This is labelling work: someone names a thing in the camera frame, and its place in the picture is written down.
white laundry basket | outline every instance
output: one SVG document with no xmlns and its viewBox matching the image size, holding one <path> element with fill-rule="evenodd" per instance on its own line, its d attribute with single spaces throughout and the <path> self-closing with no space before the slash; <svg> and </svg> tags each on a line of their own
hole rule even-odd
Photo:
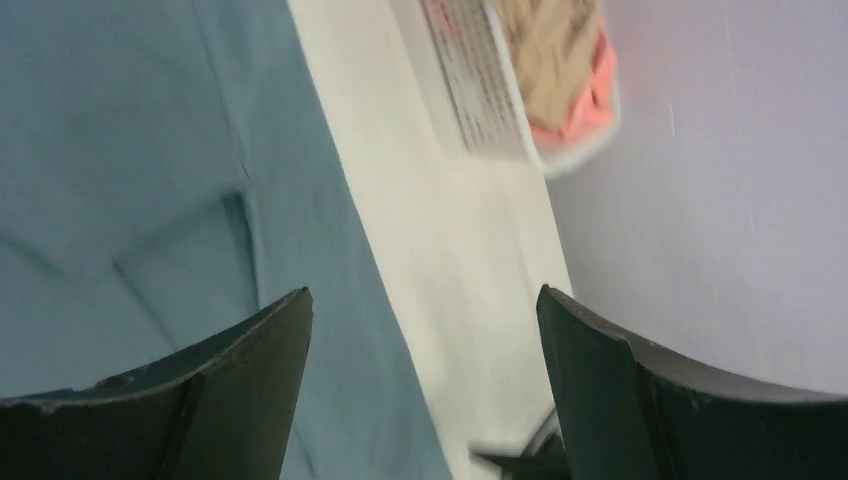
<svg viewBox="0 0 848 480">
<path fill-rule="evenodd" d="M 495 7 L 489 0 L 422 2 L 469 152 L 529 161 L 551 177 L 576 169 L 612 140 L 621 123 L 617 86 L 609 126 L 573 145 L 537 146 Z"/>
</svg>

gray wall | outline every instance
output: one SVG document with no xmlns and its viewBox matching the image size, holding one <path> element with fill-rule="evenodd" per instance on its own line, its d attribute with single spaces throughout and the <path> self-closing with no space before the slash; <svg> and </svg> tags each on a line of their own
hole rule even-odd
<svg viewBox="0 0 848 480">
<path fill-rule="evenodd" d="M 623 128 L 549 184 L 577 297 L 699 360 L 848 393 L 848 2 L 606 9 Z"/>
</svg>

clothing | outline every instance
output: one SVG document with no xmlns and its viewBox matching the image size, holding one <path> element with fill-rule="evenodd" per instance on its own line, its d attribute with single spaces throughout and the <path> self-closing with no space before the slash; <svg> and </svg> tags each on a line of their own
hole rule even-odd
<svg viewBox="0 0 848 480">
<path fill-rule="evenodd" d="M 450 478 L 285 2 L 0 0 L 0 395 L 89 386 L 301 286 L 282 478 Z"/>
</svg>

brown cloth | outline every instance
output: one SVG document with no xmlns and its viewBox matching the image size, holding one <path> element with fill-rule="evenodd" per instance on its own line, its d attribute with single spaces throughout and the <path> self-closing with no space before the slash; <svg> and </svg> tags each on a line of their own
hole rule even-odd
<svg viewBox="0 0 848 480">
<path fill-rule="evenodd" d="M 490 0 L 501 17 L 528 119 L 559 129 L 589 81 L 600 0 Z"/>
</svg>

table surface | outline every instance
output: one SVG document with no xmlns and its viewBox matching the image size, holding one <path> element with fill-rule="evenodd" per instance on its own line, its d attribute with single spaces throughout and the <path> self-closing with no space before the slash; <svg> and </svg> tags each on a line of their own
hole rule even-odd
<svg viewBox="0 0 848 480">
<path fill-rule="evenodd" d="M 290 0 L 448 463 L 494 478 L 468 447 L 520 451 L 549 412 L 535 300 L 571 286 L 542 175 L 462 153 L 420 6 L 391 2 Z"/>
</svg>

